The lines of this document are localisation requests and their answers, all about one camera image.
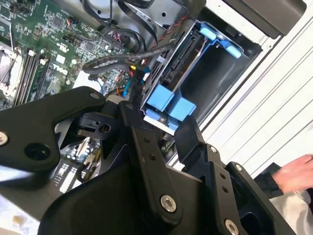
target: white cloth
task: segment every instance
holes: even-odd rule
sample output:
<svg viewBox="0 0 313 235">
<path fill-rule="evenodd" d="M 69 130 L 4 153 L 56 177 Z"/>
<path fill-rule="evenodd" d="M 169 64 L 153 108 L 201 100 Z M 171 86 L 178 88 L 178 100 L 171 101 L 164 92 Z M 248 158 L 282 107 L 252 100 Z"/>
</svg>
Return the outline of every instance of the white cloth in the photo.
<svg viewBox="0 0 313 235">
<path fill-rule="evenodd" d="M 313 235 L 311 197 L 307 191 L 287 193 L 270 201 L 297 235 Z"/>
</svg>

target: finger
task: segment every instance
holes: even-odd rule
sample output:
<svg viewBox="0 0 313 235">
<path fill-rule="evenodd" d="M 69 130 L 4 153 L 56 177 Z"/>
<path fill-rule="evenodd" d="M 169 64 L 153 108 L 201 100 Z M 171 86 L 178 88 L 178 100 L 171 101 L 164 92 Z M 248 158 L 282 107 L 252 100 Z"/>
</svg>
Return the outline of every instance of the finger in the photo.
<svg viewBox="0 0 313 235">
<path fill-rule="evenodd" d="M 293 165 L 293 166 L 302 165 L 302 164 L 305 164 L 311 160 L 312 160 L 312 155 L 307 154 L 307 155 L 304 155 L 304 156 L 292 161 L 288 165 Z"/>
<path fill-rule="evenodd" d="M 313 159 L 304 164 L 306 169 L 313 169 Z"/>
</svg>

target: screw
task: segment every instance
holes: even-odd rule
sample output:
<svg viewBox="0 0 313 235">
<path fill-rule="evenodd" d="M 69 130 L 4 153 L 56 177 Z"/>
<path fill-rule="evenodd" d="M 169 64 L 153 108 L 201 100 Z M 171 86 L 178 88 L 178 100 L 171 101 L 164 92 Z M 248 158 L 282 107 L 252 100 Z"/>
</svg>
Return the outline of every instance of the screw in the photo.
<svg viewBox="0 0 313 235">
<path fill-rule="evenodd" d="M 235 167 L 237 168 L 237 170 L 243 171 L 243 169 L 241 168 L 241 166 L 239 166 L 238 164 L 235 164 Z"/>
<path fill-rule="evenodd" d="M 8 142 L 8 136 L 0 131 L 0 146 L 5 145 Z"/>
<path fill-rule="evenodd" d="M 134 109 L 133 105 L 131 105 L 131 104 L 127 104 L 126 107 L 129 108 L 129 109 L 131 109 L 131 110 Z"/>
<path fill-rule="evenodd" d="M 154 154 L 150 154 L 149 155 L 149 158 L 152 160 L 152 161 L 155 161 L 157 158 Z"/>
<path fill-rule="evenodd" d="M 90 96 L 95 99 L 100 99 L 100 96 L 98 96 L 96 93 L 91 93 Z"/>
<path fill-rule="evenodd" d="M 232 235 L 239 235 L 239 230 L 233 221 L 229 219 L 225 220 L 225 226 Z"/>
<path fill-rule="evenodd" d="M 161 196 L 161 206 L 169 213 L 174 213 L 176 211 L 176 202 L 169 195 Z"/>
<path fill-rule="evenodd" d="M 210 149 L 211 149 L 211 151 L 212 151 L 213 153 L 217 153 L 216 148 L 214 148 L 213 146 L 211 146 Z"/>
</svg>

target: blue wire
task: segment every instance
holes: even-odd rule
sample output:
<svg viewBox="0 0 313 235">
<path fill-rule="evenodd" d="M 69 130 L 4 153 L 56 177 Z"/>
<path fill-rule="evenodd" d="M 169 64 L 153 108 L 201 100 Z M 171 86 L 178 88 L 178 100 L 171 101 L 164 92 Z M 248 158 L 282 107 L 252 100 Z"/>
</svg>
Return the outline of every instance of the blue wire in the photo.
<svg viewBox="0 0 313 235">
<path fill-rule="evenodd" d="M 101 83 L 97 80 L 98 84 L 100 85 L 100 93 L 101 94 L 104 94 L 104 90 L 103 90 L 103 86 L 101 85 Z"/>
</svg>

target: black cable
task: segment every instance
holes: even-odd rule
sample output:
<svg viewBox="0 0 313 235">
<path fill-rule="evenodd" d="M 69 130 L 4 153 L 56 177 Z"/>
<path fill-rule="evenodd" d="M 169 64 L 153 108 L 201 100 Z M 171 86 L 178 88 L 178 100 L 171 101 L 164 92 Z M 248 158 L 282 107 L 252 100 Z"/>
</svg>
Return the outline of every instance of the black cable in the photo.
<svg viewBox="0 0 313 235">
<path fill-rule="evenodd" d="M 144 27 L 144 29 L 146 31 L 148 31 L 148 33 L 150 33 L 150 35 L 153 37 L 153 39 L 156 42 L 157 45 L 157 35 L 156 33 L 153 31 L 153 29 L 143 20 L 141 19 L 138 15 L 136 15 L 131 9 L 129 9 L 129 7 L 123 2 L 123 1 L 118 1 L 118 6 L 121 8 L 121 10 L 130 18 L 132 18 L 134 21 L 138 22 L 140 25 L 142 25 Z"/>
<path fill-rule="evenodd" d="M 116 28 L 110 27 L 108 24 L 103 22 L 103 20 L 105 18 L 101 18 L 98 14 L 96 14 L 93 11 L 93 9 L 89 6 L 87 0 L 80 0 L 80 2 L 82 3 L 84 11 L 86 11 L 90 16 L 94 17 L 107 30 L 104 34 L 107 34 L 110 31 L 114 31 L 114 32 L 117 32 L 117 33 L 124 34 L 124 35 L 126 35 L 128 37 L 131 37 L 131 38 L 133 38 L 135 40 L 136 45 L 138 46 L 138 51 L 140 50 L 140 47 L 141 47 L 140 41 L 138 39 L 138 36 L 139 36 L 141 38 L 142 42 L 143 42 L 144 50 L 147 49 L 145 40 L 143 39 L 143 37 L 139 33 L 137 33 L 136 31 L 130 30 L 130 29 L 116 29 Z"/>
<path fill-rule="evenodd" d="M 110 23 L 109 23 L 110 27 L 112 24 L 112 20 L 113 20 L 113 0 L 110 0 Z"/>
<path fill-rule="evenodd" d="M 98 68 L 85 67 L 83 71 L 87 74 L 92 74 L 92 75 L 100 74 L 100 73 L 111 71 L 111 70 L 118 70 L 118 69 L 129 71 L 130 65 L 132 64 L 127 63 L 127 62 L 117 62 L 117 63 L 112 63 L 106 66 L 98 67 Z"/>
<path fill-rule="evenodd" d="M 173 49 L 174 46 L 175 46 L 174 43 L 170 43 L 170 44 L 165 45 L 163 47 L 160 47 L 160 48 L 148 51 L 148 52 L 144 52 L 144 53 L 109 55 L 109 56 L 100 57 L 100 58 L 97 58 L 97 59 L 94 59 L 94 60 L 91 60 L 91 61 L 85 63 L 83 65 L 83 71 L 85 73 L 88 73 L 88 74 L 99 74 L 99 73 L 103 73 L 103 72 L 108 71 L 108 70 L 124 67 L 124 66 L 126 66 L 126 64 L 129 67 L 130 62 L 127 62 L 127 61 L 151 57 L 151 56 L 154 56 L 156 54 L 159 54 L 159 53 L 168 51 L 170 49 Z M 105 63 L 108 63 L 111 61 L 116 61 L 116 60 L 119 62 L 114 63 L 114 64 L 101 66 L 101 67 L 97 67 L 101 64 L 105 64 Z"/>
<path fill-rule="evenodd" d="M 77 37 L 77 38 L 79 38 L 80 40 L 82 40 L 82 41 L 86 41 L 86 42 L 96 42 L 96 41 L 98 41 L 98 40 L 100 40 L 100 39 L 103 39 L 104 38 L 104 36 L 105 36 L 105 34 L 101 34 L 99 37 L 97 37 L 97 38 L 86 38 L 86 37 L 84 37 L 84 36 L 81 36 L 74 28 L 73 28 L 73 26 L 70 24 L 70 23 L 68 23 L 68 26 L 69 26 L 69 28 L 70 28 L 70 30 L 75 34 L 75 36 Z"/>
</svg>

